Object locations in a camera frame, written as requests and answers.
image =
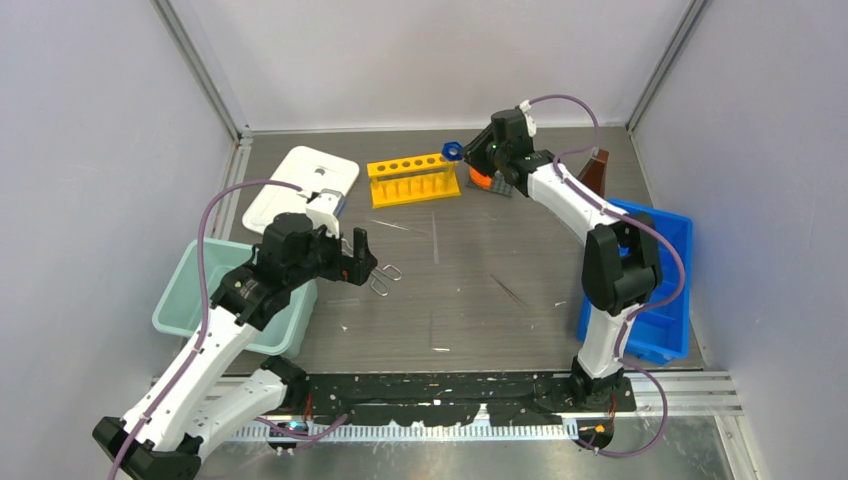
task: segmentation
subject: scratch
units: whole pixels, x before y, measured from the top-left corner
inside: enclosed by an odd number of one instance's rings
[[[807,250],[813,249],[813,231],[816,227],[816,210],[819,203],[819,192],[818,192],[818,177],[816,177],[816,190],[813,195],[813,215],[810,218],[810,230],[807,232]]]
[[[436,238],[436,212],[433,212],[433,263],[439,264],[439,239]]]
[[[404,227],[403,225],[398,225],[397,223],[383,222],[381,220],[377,220],[377,219],[374,219],[374,218],[369,218],[367,220],[370,221],[370,222],[374,222],[377,225],[384,225],[384,226],[389,227],[389,228],[396,228],[398,230],[403,230],[404,232],[417,233],[418,235],[421,235],[422,237],[429,237],[430,236],[429,232],[425,232],[424,230],[419,230],[417,228]]]
[[[68,164],[68,166],[71,167],[71,168],[79,169],[79,170],[85,170],[86,172],[99,172],[100,171],[100,169],[97,168],[97,167],[92,167],[90,165],[80,165],[78,163],[70,163],[70,164]]]
[[[381,221],[379,221],[379,220],[374,220],[373,218],[372,218],[372,219],[370,219],[370,220],[371,220],[372,222],[374,222],[374,223],[378,224],[378,225],[385,225],[385,226],[387,226],[387,227],[397,228],[398,230],[403,230],[403,231],[405,231],[405,232],[410,232],[410,231],[411,231],[410,229],[408,229],[408,228],[406,228],[406,227],[401,227],[400,225],[395,225],[394,223],[381,222]]]
[[[433,330],[435,329],[436,320],[433,318],[433,311],[430,310],[430,350],[434,352],[450,352],[450,348],[434,347],[433,346]]]
[[[512,299],[512,301],[516,303],[516,305],[518,305],[519,307],[521,307],[521,308],[523,308],[523,309],[525,309],[525,310],[527,309],[527,304],[525,304],[524,302],[522,302],[522,301],[521,301],[521,299],[520,299],[520,298],[518,298],[518,295],[516,295],[515,293],[513,293],[513,292],[512,292],[512,290],[510,290],[509,288],[507,288],[507,287],[506,287],[506,285],[504,285],[503,283],[501,283],[501,281],[500,281],[500,280],[498,280],[497,278],[495,278],[495,276],[494,276],[494,275],[489,274],[489,276],[490,276],[490,277],[492,277],[492,280],[494,280],[494,281],[495,281],[495,283],[497,283],[498,285],[500,285],[500,287],[503,289],[503,291],[504,291],[504,292],[506,292],[506,294],[507,294],[507,295],[509,295],[509,298],[511,298],[511,299]]]
[[[141,138],[141,129],[136,130],[135,139],[133,139],[133,143],[130,145],[130,150],[135,148],[135,145],[138,143],[138,139]]]
[[[359,305],[358,298],[343,298],[339,300],[327,300],[327,306],[333,307],[343,307],[343,306],[356,306]]]

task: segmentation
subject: gray floor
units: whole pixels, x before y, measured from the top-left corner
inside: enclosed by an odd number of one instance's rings
[[[298,145],[365,164],[432,153],[446,141],[465,143],[476,133],[260,135],[253,143],[245,180],[268,178]],[[557,151],[590,141],[590,129],[541,130],[536,146]],[[650,204],[625,130],[602,129],[601,147],[610,152],[607,197]],[[579,171],[587,158],[575,156],[566,164]],[[458,175],[464,186],[464,164]],[[231,240],[260,240],[241,225],[257,193],[258,189],[242,192]],[[580,348],[575,332],[582,301],[582,247],[544,207],[517,193],[506,198],[463,188],[457,198],[373,210],[364,169],[348,201],[341,218],[344,232],[350,234],[354,226],[367,229],[374,255],[398,266],[404,277],[390,285],[387,297],[367,287],[319,280],[318,302],[296,359],[304,369],[318,373],[570,368]],[[690,337],[689,357],[669,367],[703,366],[694,336]],[[261,360],[262,356],[245,352],[229,373],[252,372]]]
[[[644,445],[658,423],[655,418],[616,419],[610,450]],[[595,456],[569,441],[327,442],[294,456],[276,456],[267,444],[225,443],[206,460],[198,478],[722,480],[733,475],[712,417],[672,417],[664,440],[627,460]]]

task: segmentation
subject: robotic arm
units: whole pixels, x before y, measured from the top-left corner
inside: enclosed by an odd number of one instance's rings
[[[605,401],[623,376],[615,347],[627,343],[627,315],[646,303],[662,283],[659,247],[650,235],[609,214],[627,212],[595,195],[567,170],[562,169],[562,177],[557,174],[554,155],[534,149],[536,125],[529,108],[524,102],[492,115],[489,126],[461,155],[483,175],[500,172],[508,184],[551,210],[585,244],[582,285],[592,311],[586,341],[572,362],[569,385],[577,406]],[[649,215],[633,218],[653,227]]]
[[[221,442],[250,420],[280,406],[295,407],[308,393],[306,373],[281,357],[270,357],[245,383],[211,404],[201,405],[227,366],[288,306],[291,292],[322,277],[363,285],[377,259],[365,230],[353,234],[353,255],[342,253],[337,216],[344,197],[333,191],[314,195],[306,214],[283,213],[269,225],[262,243],[243,265],[224,275],[211,296],[203,348],[183,372],[201,335],[192,338],[156,385],[122,418],[104,417],[94,439],[110,458],[139,419],[146,423],[132,440],[121,466],[136,480],[191,479]],[[156,412],[151,402],[179,377]]]

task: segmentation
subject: white wall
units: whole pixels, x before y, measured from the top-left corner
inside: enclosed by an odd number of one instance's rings
[[[190,0],[189,8],[253,130],[405,129],[481,126],[548,93],[577,95],[602,122],[623,124],[688,3]],[[589,122],[574,106],[538,111],[550,124]]]
[[[0,478],[105,478],[231,144],[147,1],[2,2],[0,58]]]
[[[713,2],[638,128],[767,469],[845,478],[848,3]]]

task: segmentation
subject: purple cable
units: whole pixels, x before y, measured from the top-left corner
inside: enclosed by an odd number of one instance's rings
[[[336,429],[338,429],[339,427],[344,425],[344,423],[347,421],[347,414],[341,415],[339,418],[336,419],[335,422],[333,422],[329,427],[327,427],[326,430],[324,430],[321,433],[317,433],[315,435],[303,435],[303,434],[300,434],[300,433],[295,433],[295,432],[286,430],[285,428],[280,427],[279,425],[272,422],[271,420],[268,420],[267,418],[256,417],[255,420],[259,423],[268,425],[271,428],[271,430],[273,430],[273,431],[275,431],[275,432],[277,432],[281,435],[285,435],[287,437],[294,438],[295,440],[305,440],[307,443],[304,443],[303,445],[298,445],[295,448],[296,450],[302,450],[304,448],[309,448],[312,445],[315,445],[315,443],[318,442],[318,440],[321,440],[322,438],[333,433]]]
[[[203,211],[203,217],[200,219],[200,227],[197,229],[197,273],[200,278],[200,300],[201,300],[201,312],[203,312],[203,317],[200,321],[200,332],[197,337],[197,340],[194,344],[194,349],[189,353],[188,357],[186,357],[185,361],[177,372],[171,377],[171,380],[165,385],[159,395],[153,399],[153,402],[150,403],[150,406],[147,407],[147,410],[141,415],[141,418],[138,419],[135,427],[130,431],[130,434],[127,435],[127,438],[124,440],[124,443],[121,444],[121,448],[118,449],[118,453],[115,455],[115,461],[112,462],[112,468],[109,470],[108,480],[115,480],[115,477],[118,475],[118,470],[121,469],[121,463],[124,461],[124,456],[127,454],[127,450],[129,450],[130,445],[132,444],[135,437],[138,435],[138,432],[141,431],[141,428],[144,426],[144,423],[148,421],[162,401],[165,400],[165,397],[168,396],[168,393],[174,388],[174,385],[182,378],[185,374],[186,370],[191,366],[191,363],[194,361],[194,358],[197,356],[197,352],[201,350],[203,347],[203,341],[206,340],[206,333],[209,330],[209,292],[206,288],[206,266],[203,264],[203,237],[206,235],[206,225],[209,223],[209,215],[212,213],[212,209],[215,208],[215,205],[221,201],[222,198],[229,195],[230,193],[245,188],[245,187],[253,187],[257,185],[275,185],[278,187],[286,187],[291,188],[297,192],[303,190],[297,185],[292,185],[291,183],[280,182],[277,180],[250,180],[247,182],[238,183],[231,187],[225,188],[217,195],[215,195],[212,200],[209,201],[209,204],[206,205],[206,209]]]
[[[600,455],[603,455],[603,456],[606,456],[606,457],[612,457],[612,458],[635,457],[637,455],[640,455],[642,453],[647,452],[648,450],[650,450],[651,448],[656,446],[656,444],[659,442],[660,438],[662,438],[663,434],[665,433],[665,427],[666,427],[666,424],[668,423],[668,397],[666,396],[665,390],[663,390],[662,385],[660,385],[660,382],[659,382],[659,380],[656,379],[656,377],[651,375],[651,373],[648,372],[647,370],[645,370],[644,368],[636,365],[635,363],[631,363],[631,362],[624,359],[624,352],[623,352],[622,343],[624,342],[624,337],[627,334],[629,323],[634,321],[637,315],[639,315],[640,313],[646,312],[648,310],[652,310],[654,308],[662,307],[663,305],[668,305],[669,303],[673,302],[674,299],[677,298],[678,295],[680,295],[680,293],[683,291],[683,287],[686,283],[686,270],[683,267],[683,260],[680,259],[680,254],[677,253],[677,250],[659,232],[657,232],[653,228],[649,227],[648,225],[645,225],[644,223],[633,219],[632,217],[628,217],[626,215],[621,215],[618,212],[614,212],[612,210],[606,210],[604,208],[604,205],[601,202],[597,201],[592,195],[585,192],[580,187],[580,185],[576,184],[574,182],[574,180],[572,180],[572,177],[566,177],[565,176],[562,169],[560,168],[560,164],[562,163],[562,158],[565,157],[566,155],[571,155],[573,153],[582,153],[582,152],[586,152],[588,150],[592,150],[592,149],[596,148],[598,146],[598,141],[599,141],[599,136],[600,136],[600,128],[598,126],[598,119],[597,119],[597,117],[595,117],[595,113],[592,112],[592,109],[589,108],[589,106],[586,105],[586,103],[584,101],[580,100],[577,97],[572,97],[571,95],[563,95],[563,94],[552,94],[552,95],[545,95],[545,96],[542,96],[542,97],[534,98],[534,99],[530,100],[529,103],[530,103],[530,105],[533,105],[533,104],[538,103],[538,102],[542,102],[542,101],[545,101],[545,100],[551,100],[551,99],[555,99],[555,98],[562,99],[562,100],[569,100],[569,101],[577,103],[578,105],[583,107],[583,109],[586,110],[586,112],[589,114],[589,116],[592,117],[592,124],[595,127],[595,137],[594,137],[594,144],[593,145],[591,145],[589,147],[574,149],[574,150],[567,150],[565,152],[561,152],[561,153],[557,154],[557,156],[554,157],[553,167],[554,167],[554,171],[556,172],[557,176],[563,181],[563,183],[565,183],[572,190],[574,190],[574,193],[579,195],[583,200],[588,202],[593,207],[599,209],[602,213],[609,215],[609,216],[611,216],[611,217],[613,217],[617,220],[620,220],[622,222],[625,222],[629,225],[632,225],[632,226],[644,231],[648,235],[652,236],[658,242],[662,243],[663,246],[666,249],[668,249],[669,253],[671,253],[671,256],[674,258],[674,264],[677,266],[678,282],[677,282],[677,287],[674,289],[674,292],[672,292],[671,295],[669,295],[668,297],[666,297],[666,298],[664,298],[664,299],[662,299],[658,302],[642,305],[641,307],[637,308],[636,310],[631,312],[629,315],[627,315],[626,321],[624,322],[624,324],[622,324],[621,330],[619,330],[619,332],[618,332],[618,336],[616,337],[616,341],[615,341],[615,347],[613,349],[613,351],[615,352],[615,356],[618,357],[619,363],[621,363],[622,365],[624,365],[627,368],[630,368],[632,370],[636,370],[637,372],[641,373],[642,375],[644,375],[648,380],[650,380],[657,387],[657,390],[659,390],[659,392],[660,392],[660,398],[662,400],[663,415],[662,415],[662,420],[660,422],[660,428],[657,430],[657,434],[654,436],[654,438],[650,442],[648,442],[647,445],[645,445],[644,447],[642,447],[638,450],[634,450],[632,452],[611,452],[611,451],[608,451],[608,450],[598,449],[598,453]],[[589,449],[595,448],[590,444],[591,442],[587,443],[587,442],[580,440],[580,439],[578,439],[577,442],[585,448],[589,448]]]
[[[530,105],[534,105],[534,104],[539,103],[539,102],[544,102],[545,100],[553,100],[553,99],[568,100],[570,102],[574,102],[574,103],[580,105],[581,107],[583,107],[583,110],[586,110],[586,113],[588,113],[589,117],[592,119],[592,126],[594,127],[594,134],[592,136],[592,144],[591,145],[589,145],[587,147],[581,147],[581,148],[575,148],[575,149],[572,149],[572,150],[566,150],[564,152],[558,153],[557,156],[554,157],[554,171],[556,172],[556,174],[559,178],[562,178],[563,173],[562,173],[562,169],[560,168],[560,164],[562,164],[562,159],[567,157],[568,155],[574,155],[575,153],[588,152],[590,150],[594,150],[595,148],[597,148],[598,144],[601,141],[601,128],[600,128],[600,125],[598,125],[598,117],[595,116],[595,112],[593,112],[592,109],[589,108],[589,105],[587,105],[586,102],[584,102],[583,100],[580,100],[577,97],[572,97],[571,95],[565,95],[565,94],[562,94],[562,93],[553,93],[551,95],[544,95],[544,96],[541,96],[541,97],[534,98],[532,100],[528,100],[528,103]]]

